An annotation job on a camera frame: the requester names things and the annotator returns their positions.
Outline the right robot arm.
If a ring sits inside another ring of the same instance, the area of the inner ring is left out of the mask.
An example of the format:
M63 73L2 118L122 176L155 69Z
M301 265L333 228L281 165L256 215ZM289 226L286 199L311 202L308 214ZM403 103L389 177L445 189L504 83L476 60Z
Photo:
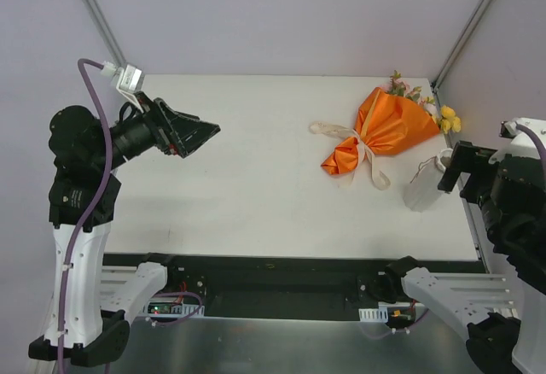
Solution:
M522 282L524 312L508 318L473 304L411 256L396 260L378 277L380 300L407 297L441 318L465 342L484 373L545 371L545 165L537 158L506 154L460 141L439 181L453 190L460 175L468 181L460 196L478 206L488 240L504 254Z

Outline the flower bunch pink yellow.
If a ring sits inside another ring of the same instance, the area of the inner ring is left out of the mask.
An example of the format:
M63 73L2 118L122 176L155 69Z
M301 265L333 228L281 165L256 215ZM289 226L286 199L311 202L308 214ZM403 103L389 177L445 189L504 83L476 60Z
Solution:
M403 80L402 74L399 71L393 71L393 74L389 77L389 84L383 86L382 89L387 94L402 96L419 105L430 115L434 123L444 134L450 131L454 133L461 131L462 120L453 108L449 106L438 108L436 101L431 96L423 96L421 94L421 86L411 87Z

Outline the cream ribbon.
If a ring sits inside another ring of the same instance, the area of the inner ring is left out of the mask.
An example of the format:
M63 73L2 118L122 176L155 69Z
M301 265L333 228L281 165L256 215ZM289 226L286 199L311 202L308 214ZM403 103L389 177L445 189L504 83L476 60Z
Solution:
M375 164L375 154L372 149L366 145L359 137L358 133L345 126L333 125L328 122L315 121L309 125L309 131L313 134L322 134L331 138L345 139L354 137L357 140L357 167L352 173L343 174L338 181L338 186L348 187L351 185L357 169L367 160L370 167L370 177L374 187L377 190L387 190L390 185L390 179L380 170L378 164Z

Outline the orange wrapping paper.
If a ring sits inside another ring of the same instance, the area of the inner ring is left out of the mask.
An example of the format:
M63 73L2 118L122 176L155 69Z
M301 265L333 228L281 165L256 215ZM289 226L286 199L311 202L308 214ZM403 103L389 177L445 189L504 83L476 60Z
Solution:
M375 88L357 110L354 129L375 156L398 155L439 134L439 128L419 105ZM357 167L357 140L341 139L321 164L329 175L343 175Z

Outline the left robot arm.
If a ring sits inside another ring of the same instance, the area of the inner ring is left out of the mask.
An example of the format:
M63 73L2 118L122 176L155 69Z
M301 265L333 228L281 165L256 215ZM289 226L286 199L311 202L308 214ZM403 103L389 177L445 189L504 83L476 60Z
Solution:
M49 191L55 289L48 327L31 342L28 355L58 365L106 367L124 352L131 324L144 306L158 293L174 295L181 279L166 261L146 258L101 299L103 255L121 188L115 171L150 149L186 158L220 126L137 92L113 125L73 105L58 112L49 129L56 169Z

